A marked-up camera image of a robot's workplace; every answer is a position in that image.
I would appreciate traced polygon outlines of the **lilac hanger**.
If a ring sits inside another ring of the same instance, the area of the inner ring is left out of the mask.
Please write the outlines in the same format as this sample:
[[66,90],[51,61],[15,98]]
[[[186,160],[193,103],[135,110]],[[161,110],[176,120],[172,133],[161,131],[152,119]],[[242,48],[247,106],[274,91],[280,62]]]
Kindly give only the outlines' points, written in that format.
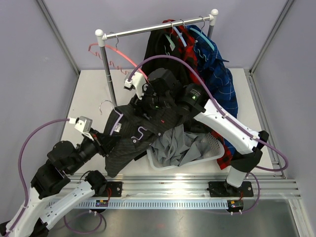
[[[102,104],[105,103],[105,102],[108,102],[112,105],[113,107],[113,110],[114,112],[118,115],[118,118],[117,120],[115,121],[112,129],[111,129],[111,132],[110,132],[110,135],[113,135],[114,132],[119,132],[120,128],[121,128],[121,125],[120,124],[120,120],[123,118],[123,114],[121,114],[120,112],[118,112],[116,110],[116,107],[114,106],[114,103],[110,100],[103,100],[100,104],[99,104],[99,111],[100,111],[100,115],[103,114],[103,111],[102,111]],[[132,139],[132,142],[133,143],[136,143],[137,141],[140,141],[143,137],[144,137],[144,131],[147,131],[146,128],[140,126],[138,127],[138,133],[139,133],[139,137],[136,137],[136,136],[131,136],[131,139]]]

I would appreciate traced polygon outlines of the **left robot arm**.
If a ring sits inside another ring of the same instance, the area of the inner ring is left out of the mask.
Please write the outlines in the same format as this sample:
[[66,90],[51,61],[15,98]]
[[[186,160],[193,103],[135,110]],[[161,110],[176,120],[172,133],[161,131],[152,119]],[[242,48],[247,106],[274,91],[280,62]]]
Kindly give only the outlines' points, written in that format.
[[110,136],[91,131],[91,138],[84,137],[74,146],[70,141],[60,141],[47,154],[48,160],[31,180],[26,200],[10,221],[0,225],[3,237],[45,237],[54,225],[83,200],[96,196],[110,196],[111,188],[100,171],[88,172],[85,179],[68,195],[48,204],[70,183],[70,176],[96,154],[109,155],[120,136]]

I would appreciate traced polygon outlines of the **black pinstripe shirt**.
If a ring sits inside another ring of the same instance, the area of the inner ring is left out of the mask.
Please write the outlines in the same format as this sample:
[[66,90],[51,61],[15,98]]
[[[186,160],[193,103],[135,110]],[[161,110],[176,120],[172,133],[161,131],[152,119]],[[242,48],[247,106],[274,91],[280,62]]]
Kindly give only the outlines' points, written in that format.
[[104,133],[120,136],[119,141],[105,158],[105,170],[116,177],[133,159],[142,155],[166,131],[191,122],[172,108],[163,108],[145,117],[141,108],[129,102],[115,107],[105,124]]

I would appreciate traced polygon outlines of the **grey shirt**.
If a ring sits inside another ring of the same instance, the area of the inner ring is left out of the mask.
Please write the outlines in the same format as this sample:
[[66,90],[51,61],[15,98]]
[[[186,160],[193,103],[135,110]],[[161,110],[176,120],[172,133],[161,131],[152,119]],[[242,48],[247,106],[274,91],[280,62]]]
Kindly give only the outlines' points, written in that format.
[[180,167],[214,156],[206,134],[185,131],[183,125],[166,131],[151,149],[154,160],[163,167]]

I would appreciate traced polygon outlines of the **pink hanger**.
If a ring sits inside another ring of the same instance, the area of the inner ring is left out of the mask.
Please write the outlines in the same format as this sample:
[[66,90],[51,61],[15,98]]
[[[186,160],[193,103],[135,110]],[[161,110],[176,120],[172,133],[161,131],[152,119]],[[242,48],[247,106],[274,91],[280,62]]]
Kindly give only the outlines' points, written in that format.
[[[101,55],[101,50],[96,49],[99,46],[99,43],[94,42],[88,45],[87,51],[92,54],[93,56],[99,58],[100,60],[103,59]],[[128,72],[131,72],[137,66],[137,63],[133,61],[130,57],[128,57],[125,53],[118,50],[117,46],[112,46],[110,44],[104,43],[105,50],[110,51],[110,58],[108,60],[109,66],[112,69],[116,69],[121,71],[121,73],[127,75]]]

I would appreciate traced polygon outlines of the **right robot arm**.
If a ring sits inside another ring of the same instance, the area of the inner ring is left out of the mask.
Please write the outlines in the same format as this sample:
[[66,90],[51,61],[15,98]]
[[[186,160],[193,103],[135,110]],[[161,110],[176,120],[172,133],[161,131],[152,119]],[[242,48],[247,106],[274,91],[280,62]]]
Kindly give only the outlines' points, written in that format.
[[215,99],[208,99],[202,86],[194,83],[184,86],[170,70],[164,68],[156,69],[148,77],[134,72],[125,79],[124,85],[136,90],[137,101],[142,108],[173,108],[227,139],[236,151],[222,189],[230,196],[241,191],[247,173],[261,160],[268,132],[249,129],[221,108]]

